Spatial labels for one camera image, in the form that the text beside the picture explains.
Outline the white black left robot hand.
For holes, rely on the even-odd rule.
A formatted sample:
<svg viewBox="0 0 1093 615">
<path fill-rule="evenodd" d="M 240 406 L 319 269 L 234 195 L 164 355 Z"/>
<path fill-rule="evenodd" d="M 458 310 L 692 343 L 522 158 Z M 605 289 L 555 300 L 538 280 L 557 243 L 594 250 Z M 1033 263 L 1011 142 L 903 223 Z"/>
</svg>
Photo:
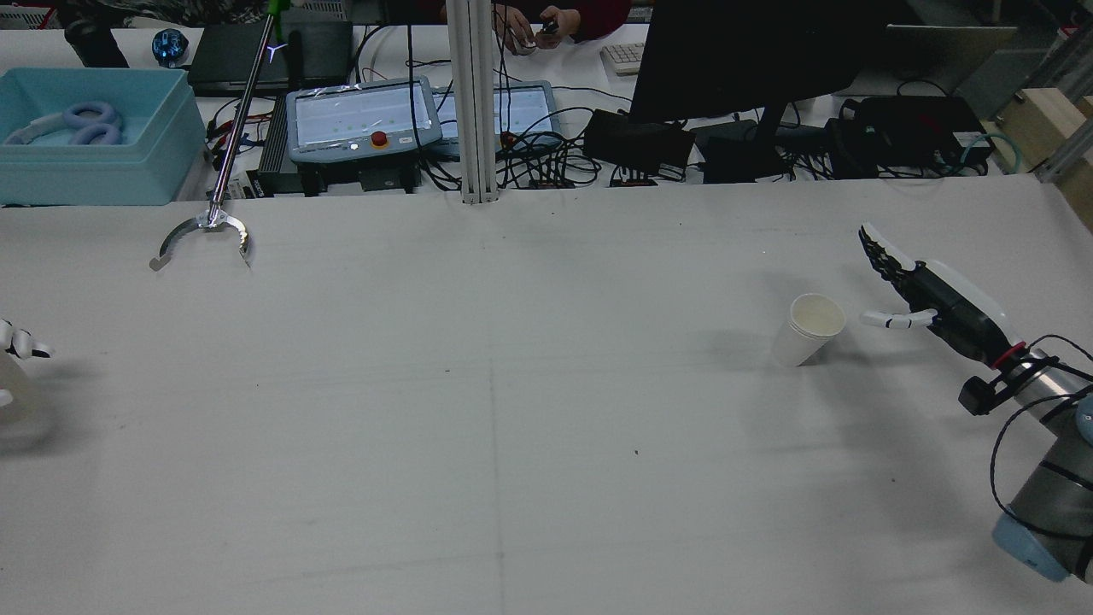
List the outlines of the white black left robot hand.
<svg viewBox="0 0 1093 615">
<path fill-rule="evenodd" d="M 52 347 L 47 343 L 40 342 L 28 330 L 23 330 L 5 319 L 1 319 L 1 350 L 20 359 L 48 359 L 54 354 Z"/>
</svg>

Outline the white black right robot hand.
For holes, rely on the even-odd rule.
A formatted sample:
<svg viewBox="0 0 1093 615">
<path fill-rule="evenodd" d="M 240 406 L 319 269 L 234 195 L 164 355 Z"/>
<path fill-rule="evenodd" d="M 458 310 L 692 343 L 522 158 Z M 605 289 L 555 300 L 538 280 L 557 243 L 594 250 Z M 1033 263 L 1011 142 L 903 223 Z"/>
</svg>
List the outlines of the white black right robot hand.
<svg viewBox="0 0 1093 615">
<path fill-rule="evenodd" d="M 906 314 L 863 311 L 863 326 L 926 328 L 957 354 L 1000 371 L 1007 360 L 1026 353 L 1026 340 L 1011 326 L 1000 304 L 956 269 L 937 260 L 913 260 L 869 223 L 859 227 L 858 237 L 870 267 L 909 309 Z"/>
</svg>

